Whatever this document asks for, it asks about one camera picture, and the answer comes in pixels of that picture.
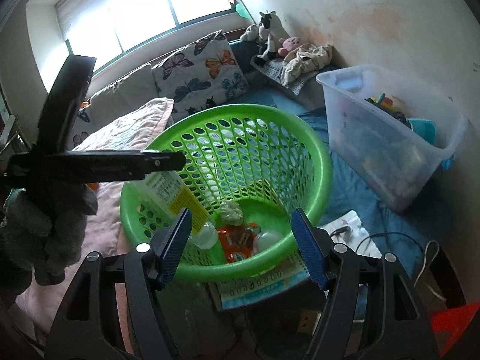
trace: beige cloth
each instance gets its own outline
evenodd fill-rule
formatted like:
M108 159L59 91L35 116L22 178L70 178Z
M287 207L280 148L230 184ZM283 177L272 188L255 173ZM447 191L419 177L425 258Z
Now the beige cloth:
M280 82L289 85L303 73L320 70L332 61L333 50L330 44L315 46L310 43L290 51L283 60Z

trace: stuffed animal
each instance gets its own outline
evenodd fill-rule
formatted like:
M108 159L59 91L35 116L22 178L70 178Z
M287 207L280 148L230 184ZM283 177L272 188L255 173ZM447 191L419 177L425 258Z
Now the stuffed animal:
M252 24L247 28L245 33L240 37L240 40L243 42L256 42L258 45L258 50L260 53L263 53L267 47L267 41L260 38L258 30L260 26L257 24Z
M288 39L280 38L280 43L282 43L282 47L278 49L278 55L282 57L286 57L288 53L292 50L299 48L304 42L299 37L293 37Z
M260 21L260 28L258 35L261 39L267 41L267 49L262 55L255 57L255 63L263 66L269 59L274 59L277 56L277 50L282 47L280 38L289 38L290 35L284 30L280 18L275 11L270 13L260 12L262 20Z

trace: patterned cloth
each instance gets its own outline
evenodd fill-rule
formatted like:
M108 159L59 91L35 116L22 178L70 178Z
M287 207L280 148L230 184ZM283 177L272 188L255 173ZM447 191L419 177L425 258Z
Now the patterned cloth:
M158 95L174 99L174 121L223 104L249 86L223 31L193 42L153 67Z
M282 84L282 70L283 70L283 58L271 59L264 66L259 66L254 62L255 57L251 59L250 64L257 69L260 73L264 74L276 83ZM303 86L318 73L318 70L311 71L310 73L302 74L295 81L285 86L290 89L294 95L298 96Z

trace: laundry basket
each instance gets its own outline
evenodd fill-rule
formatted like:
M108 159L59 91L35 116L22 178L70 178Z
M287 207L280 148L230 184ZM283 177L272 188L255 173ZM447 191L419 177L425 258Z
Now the laundry basket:
M325 145L301 119L273 107L235 104L199 112L165 130L148 149L185 154L187 164L178 173L214 220L222 202L234 199L244 222L284 236L258 255L224 265L211 265L206 251L187 244L177 279L210 282L265 272L297 249L292 211L301 207L317 223L326 208L332 171ZM133 245L170 225L129 183L120 212Z

